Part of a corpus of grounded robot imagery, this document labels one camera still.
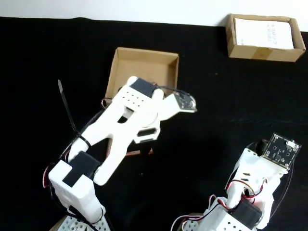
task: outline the open cardboard box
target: open cardboard box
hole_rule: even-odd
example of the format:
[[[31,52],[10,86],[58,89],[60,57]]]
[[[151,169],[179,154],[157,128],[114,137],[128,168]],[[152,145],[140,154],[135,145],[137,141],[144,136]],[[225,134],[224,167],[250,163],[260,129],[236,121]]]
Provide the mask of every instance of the open cardboard box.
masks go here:
[[[277,49],[277,48],[237,45],[235,26],[234,26],[235,18],[247,19],[247,20],[260,20],[260,21],[288,22],[291,27],[294,49]],[[227,43],[228,43],[228,54],[229,57],[231,58],[295,62],[306,51],[302,35],[298,28],[297,22],[294,18],[282,17],[282,16],[230,14],[226,25],[226,33],[227,33]]]
[[[129,77],[137,76],[159,86],[177,87],[179,55],[176,53],[149,51],[119,47],[112,61],[105,97],[113,98]],[[150,144],[132,144],[128,155],[140,154],[141,149],[150,154]],[[111,141],[107,148],[109,154]]]

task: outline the black cloth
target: black cloth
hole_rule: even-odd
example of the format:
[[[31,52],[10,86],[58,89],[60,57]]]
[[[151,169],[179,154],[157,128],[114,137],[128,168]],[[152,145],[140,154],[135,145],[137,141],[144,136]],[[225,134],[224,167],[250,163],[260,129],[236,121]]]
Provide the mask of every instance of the black cloth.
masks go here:
[[[169,230],[178,215],[203,212],[209,195],[225,195],[243,148],[273,132],[303,147],[265,230],[307,230],[307,53],[296,63],[232,59],[223,27],[0,18],[0,30],[2,211],[13,230],[48,230],[63,216],[41,185],[45,166],[74,136],[57,80],[81,129],[100,109],[117,47],[179,53],[178,88],[195,97],[198,112],[163,122],[153,155],[125,158],[96,187],[116,231]]]

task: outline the paper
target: paper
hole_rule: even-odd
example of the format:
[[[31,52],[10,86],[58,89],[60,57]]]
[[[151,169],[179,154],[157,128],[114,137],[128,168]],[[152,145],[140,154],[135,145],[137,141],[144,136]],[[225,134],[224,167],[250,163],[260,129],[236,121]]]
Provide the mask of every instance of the paper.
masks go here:
[[[234,19],[237,45],[293,49],[290,24]]]

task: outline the white 3d-printed part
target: white 3d-printed part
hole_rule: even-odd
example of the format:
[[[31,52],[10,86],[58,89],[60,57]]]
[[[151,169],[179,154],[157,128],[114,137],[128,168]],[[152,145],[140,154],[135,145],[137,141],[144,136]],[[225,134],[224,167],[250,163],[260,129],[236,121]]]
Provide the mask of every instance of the white 3d-printed part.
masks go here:
[[[100,221],[93,225],[98,231],[110,231],[105,216]],[[93,231],[87,224],[77,221],[76,218],[67,216],[62,225],[58,228],[58,231]]]

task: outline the robotic arm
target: robotic arm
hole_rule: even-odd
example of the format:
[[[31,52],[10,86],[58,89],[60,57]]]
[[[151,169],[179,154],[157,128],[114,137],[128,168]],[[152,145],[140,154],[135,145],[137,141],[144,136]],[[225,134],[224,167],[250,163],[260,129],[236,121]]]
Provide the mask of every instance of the robotic arm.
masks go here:
[[[104,185],[126,155],[132,141],[156,140],[160,121],[178,112],[195,112],[192,96],[175,92],[164,99],[157,86],[130,77],[103,114],[89,125],[71,145],[68,161],[60,160],[49,172],[56,196],[69,213],[96,223],[105,213],[95,195],[94,184]],[[103,163],[86,153],[89,145],[111,138],[112,145]]]
[[[269,142],[259,144],[261,150],[245,148],[235,164],[226,186],[228,198],[216,198],[203,216],[189,218],[198,225],[195,230],[256,231],[267,226],[273,193],[280,178],[293,168],[301,145],[275,133]]]

